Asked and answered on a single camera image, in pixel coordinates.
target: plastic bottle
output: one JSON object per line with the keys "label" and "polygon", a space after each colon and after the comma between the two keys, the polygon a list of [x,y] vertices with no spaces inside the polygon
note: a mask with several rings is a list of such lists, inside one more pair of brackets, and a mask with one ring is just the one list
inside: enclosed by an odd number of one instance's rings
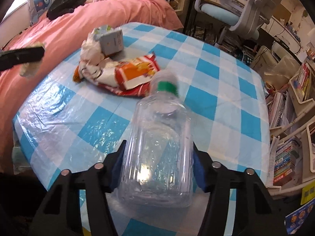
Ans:
{"label": "plastic bottle", "polygon": [[150,95],[137,103],[125,149],[121,201],[187,207],[192,201],[193,142],[189,112],[177,97],[177,78],[156,73]]}

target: metal screw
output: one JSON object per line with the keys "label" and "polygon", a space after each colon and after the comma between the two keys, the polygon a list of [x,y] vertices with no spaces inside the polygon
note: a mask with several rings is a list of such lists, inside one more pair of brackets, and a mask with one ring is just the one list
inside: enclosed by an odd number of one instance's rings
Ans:
{"label": "metal screw", "polygon": [[101,163],[101,162],[96,163],[96,164],[94,165],[94,168],[96,168],[97,170],[100,170],[100,169],[102,169],[103,167],[104,167],[104,164]]}
{"label": "metal screw", "polygon": [[221,167],[221,163],[218,161],[214,161],[212,162],[212,167],[214,167],[215,169],[218,169]]}
{"label": "metal screw", "polygon": [[63,170],[63,171],[61,172],[61,175],[66,176],[66,175],[68,175],[69,173],[70,173],[70,170],[65,169],[65,170]]}
{"label": "metal screw", "polygon": [[253,174],[255,174],[255,170],[253,170],[252,168],[247,168],[246,173],[249,175],[253,175]]}

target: tablecloth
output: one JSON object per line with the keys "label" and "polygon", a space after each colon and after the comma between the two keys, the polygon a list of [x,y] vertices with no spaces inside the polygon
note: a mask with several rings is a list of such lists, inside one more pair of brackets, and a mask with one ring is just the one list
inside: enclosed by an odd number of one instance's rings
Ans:
{"label": "tablecloth", "polygon": [[[192,111],[199,150],[227,168],[254,168],[263,182],[269,162],[268,113],[260,76],[219,49],[192,37],[141,23],[122,26],[125,49],[115,59],[152,51],[162,69],[179,79],[179,96]],[[127,139],[137,98],[114,96],[89,82],[72,81],[77,50],[36,87],[14,117],[21,149],[49,189],[60,171],[83,171]],[[107,195],[119,235],[197,235],[208,194],[194,182],[193,204],[184,209],[121,205]],[[231,235],[236,191],[231,190],[225,235]],[[85,192],[83,226],[89,229]]]}

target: chair seat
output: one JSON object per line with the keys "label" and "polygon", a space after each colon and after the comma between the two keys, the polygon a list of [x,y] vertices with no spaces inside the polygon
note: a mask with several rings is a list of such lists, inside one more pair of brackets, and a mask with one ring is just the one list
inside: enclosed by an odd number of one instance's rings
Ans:
{"label": "chair seat", "polygon": [[[239,20],[239,16],[226,10],[221,7],[215,6],[213,4],[204,3],[201,5],[200,10],[207,15],[222,21],[225,24],[228,24],[229,26],[235,26],[236,23]],[[254,32],[253,39],[257,40],[259,37],[259,32],[256,29]]]}

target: blue and white tablecloth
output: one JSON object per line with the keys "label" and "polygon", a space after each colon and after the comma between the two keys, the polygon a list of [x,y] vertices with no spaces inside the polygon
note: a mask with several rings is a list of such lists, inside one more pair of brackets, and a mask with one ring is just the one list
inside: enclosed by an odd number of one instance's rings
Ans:
{"label": "blue and white tablecloth", "polygon": [[[116,57],[134,58],[152,51],[161,68],[173,70],[179,94],[192,110],[197,147],[227,168],[251,167],[263,182],[269,162],[269,123],[260,76],[219,49],[160,27],[122,26],[125,50]],[[77,50],[30,94],[13,123],[21,149],[34,172],[49,188],[60,171],[83,171],[116,151],[129,135],[138,99],[118,97],[89,82],[72,81]],[[107,195],[119,235],[197,235],[208,194],[194,184],[193,204],[184,209],[125,207]],[[85,192],[81,215],[89,229]],[[231,190],[225,235],[231,235],[236,192]]]}

